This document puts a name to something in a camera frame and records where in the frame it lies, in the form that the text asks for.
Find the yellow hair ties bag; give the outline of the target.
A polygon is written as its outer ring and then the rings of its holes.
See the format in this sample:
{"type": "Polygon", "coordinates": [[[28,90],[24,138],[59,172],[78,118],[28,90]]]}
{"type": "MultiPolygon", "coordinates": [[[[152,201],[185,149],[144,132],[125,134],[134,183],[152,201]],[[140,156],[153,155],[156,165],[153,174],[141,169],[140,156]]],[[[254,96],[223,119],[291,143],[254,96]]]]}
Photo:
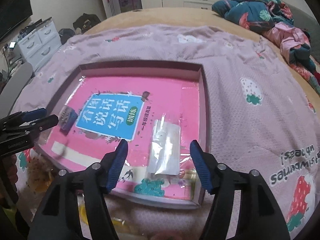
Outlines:
{"type": "Polygon", "coordinates": [[[88,201],[85,196],[78,198],[78,221],[80,232],[82,224],[87,225],[91,239],[139,239],[138,228],[132,223],[108,214],[106,202],[98,197],[97,201],[88,201]]]}

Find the small blue hair comb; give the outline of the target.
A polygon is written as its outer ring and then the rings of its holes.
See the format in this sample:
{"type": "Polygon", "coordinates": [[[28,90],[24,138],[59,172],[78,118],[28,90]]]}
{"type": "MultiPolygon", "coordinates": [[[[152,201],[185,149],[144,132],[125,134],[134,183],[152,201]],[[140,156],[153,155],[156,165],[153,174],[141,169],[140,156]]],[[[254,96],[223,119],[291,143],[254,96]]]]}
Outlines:
{"type": "Polygon", "coordinates": [[[64,106],[59,115],[59,123],[61,131],[67,133],[72,128],[73,124],[76,122],[78,114],[76,111],[69,107],[64,106]]]}

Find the grey chair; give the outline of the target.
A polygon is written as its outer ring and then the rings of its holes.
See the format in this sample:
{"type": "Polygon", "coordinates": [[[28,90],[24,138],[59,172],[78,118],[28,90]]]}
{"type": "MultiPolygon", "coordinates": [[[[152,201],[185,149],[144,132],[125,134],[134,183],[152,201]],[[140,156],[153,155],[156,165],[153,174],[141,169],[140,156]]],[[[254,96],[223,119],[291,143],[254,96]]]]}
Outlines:
{"type": "Polygon", "coordinates": [[[18,67],[15,74],[9,79],[1,92],[0,111],[1,118],[10,114],[22,89],[27,85],[33,75],[33,67],[30,63],[24,63],[18,67]]]}

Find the white drawer cabinet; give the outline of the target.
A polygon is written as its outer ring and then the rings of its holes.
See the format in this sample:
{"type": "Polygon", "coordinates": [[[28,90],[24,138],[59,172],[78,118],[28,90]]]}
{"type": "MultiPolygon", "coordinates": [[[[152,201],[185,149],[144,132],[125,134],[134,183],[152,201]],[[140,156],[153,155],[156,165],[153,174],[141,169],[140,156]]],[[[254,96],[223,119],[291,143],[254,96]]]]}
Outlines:
{"type": "Polygon", "coordinates": [[[37,72],[61,45],[60,35],[50,17],[19,40],[14,51],[23,59],[23,62],[31,64],[33,72],[37,72]]]}

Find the pink strawberry blanket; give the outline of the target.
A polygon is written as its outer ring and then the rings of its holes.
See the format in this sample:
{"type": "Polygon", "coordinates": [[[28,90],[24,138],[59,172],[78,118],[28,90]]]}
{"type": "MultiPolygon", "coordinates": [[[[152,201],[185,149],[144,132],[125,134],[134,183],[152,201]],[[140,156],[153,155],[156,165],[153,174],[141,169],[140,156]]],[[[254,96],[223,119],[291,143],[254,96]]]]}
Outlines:
{"type": "Polygon", "coordinates": [[[296,238],[319,203],[318,111],[264,38],[162,24],[76,36],[22,90],[13,110],[46,107],[78,65],[120,60],[203,65],[210,152],[235,170],[260,171],[296,238]]]}

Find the black bag on floor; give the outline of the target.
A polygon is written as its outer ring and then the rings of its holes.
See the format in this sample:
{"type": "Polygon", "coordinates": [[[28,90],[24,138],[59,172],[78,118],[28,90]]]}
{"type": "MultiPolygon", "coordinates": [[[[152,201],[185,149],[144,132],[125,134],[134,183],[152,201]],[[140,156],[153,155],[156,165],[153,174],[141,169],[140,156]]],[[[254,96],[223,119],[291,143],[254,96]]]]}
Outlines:
{"type": "Polygon", "coordinates": [[[86,14],[83,13],[74,23],[73,28],[78,33],[84,34],[92,27],[99,24],[101,20],[95,14],[86,14]]]}

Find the clear bag earring card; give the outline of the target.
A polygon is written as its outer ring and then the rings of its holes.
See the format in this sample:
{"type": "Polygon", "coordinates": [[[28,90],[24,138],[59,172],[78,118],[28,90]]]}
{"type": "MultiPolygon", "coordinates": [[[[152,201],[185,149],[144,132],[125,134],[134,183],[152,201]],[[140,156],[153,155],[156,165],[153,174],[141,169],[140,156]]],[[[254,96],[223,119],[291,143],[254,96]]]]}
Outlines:
{"type": "Polygon", "coordinates": [[[162,115],[155,120],[147,172],[177,176],[180,172],[181,128],[162,115]]]}

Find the pink book in plastic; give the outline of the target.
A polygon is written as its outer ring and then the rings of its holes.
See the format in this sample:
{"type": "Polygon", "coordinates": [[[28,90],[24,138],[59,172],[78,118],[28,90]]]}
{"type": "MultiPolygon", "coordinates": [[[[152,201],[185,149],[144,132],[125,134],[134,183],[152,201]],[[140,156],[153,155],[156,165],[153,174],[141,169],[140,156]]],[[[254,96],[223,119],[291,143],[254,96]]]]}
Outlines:
{"type": "Polygon", "coordinates": [[[199,138],[199,82],[162,77],[81,77],[64,106],[78,114],[69,132],[57,125],[41,149],[71,172],[113,152],[119,142],[129,149],[116,191],[135,197],[191,200],[196,172],[189,144],[199,138]],[[152,129],[162,115],[181,128],[177,176],[147,172],[152,129]]]}

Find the tan bed sheet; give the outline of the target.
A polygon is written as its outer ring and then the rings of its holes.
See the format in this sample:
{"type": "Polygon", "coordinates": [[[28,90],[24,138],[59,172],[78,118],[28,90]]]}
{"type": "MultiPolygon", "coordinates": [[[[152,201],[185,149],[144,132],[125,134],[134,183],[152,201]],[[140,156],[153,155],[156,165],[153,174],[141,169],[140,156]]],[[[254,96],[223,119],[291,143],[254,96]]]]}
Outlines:
{"type": "Polygon", "coordinates": [[[193,8],[155,8],[113,16],[89,29],[90,37],[110,38],[103,46],[116,60],[124,58],[200,63],[209,79],[209,98],[235,85],[245,100],[240,79],[252,79],[266,96],[281,96],[288,106],[297,103],[319,111],[319,95],[280,55],[270,41],[231,23],[212,11],[193,8]]]}

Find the grey padded headboard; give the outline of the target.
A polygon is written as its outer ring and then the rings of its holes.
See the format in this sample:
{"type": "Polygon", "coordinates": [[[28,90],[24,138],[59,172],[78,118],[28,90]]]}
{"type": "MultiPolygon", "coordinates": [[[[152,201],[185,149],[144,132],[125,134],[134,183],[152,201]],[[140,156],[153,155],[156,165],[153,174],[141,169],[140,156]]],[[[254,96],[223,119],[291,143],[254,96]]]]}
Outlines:
{"type": "Polygon", "coordinates": [[[294,7],[293,5],[286,4],[290,9],[295,27],[306,30],[310,35],[311,56],[319,62],[319,46],[320,46],[320,26],[316,19],[308,15],[306,12],[294,7]]]}

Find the teal floral quilt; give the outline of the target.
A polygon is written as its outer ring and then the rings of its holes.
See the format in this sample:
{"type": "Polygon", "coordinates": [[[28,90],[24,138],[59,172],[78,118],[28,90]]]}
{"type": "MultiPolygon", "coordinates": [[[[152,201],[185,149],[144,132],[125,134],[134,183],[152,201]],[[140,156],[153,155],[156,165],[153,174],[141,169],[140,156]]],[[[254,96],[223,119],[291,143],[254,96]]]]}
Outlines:
{"type": "Polygon", "coordinates": [[[319,93],[319,72],[311,56],[310,35],[294,26],[293,14],[282,0],[219,0],[212,11],[253,31],[280,50],[287,64],[319,93]]]}

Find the black wall television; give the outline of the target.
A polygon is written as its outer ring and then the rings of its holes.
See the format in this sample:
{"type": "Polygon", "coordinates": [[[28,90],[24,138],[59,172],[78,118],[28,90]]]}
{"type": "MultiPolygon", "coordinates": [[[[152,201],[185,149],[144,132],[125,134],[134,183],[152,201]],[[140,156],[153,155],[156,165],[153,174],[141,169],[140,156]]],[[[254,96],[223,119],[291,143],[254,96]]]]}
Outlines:
{"type": "Polygon", "coordinates": [[[11,5],[1,13],[0,37],[3,40],[18,25],[33,14],[30,0],[14,0],[11,5]]]}

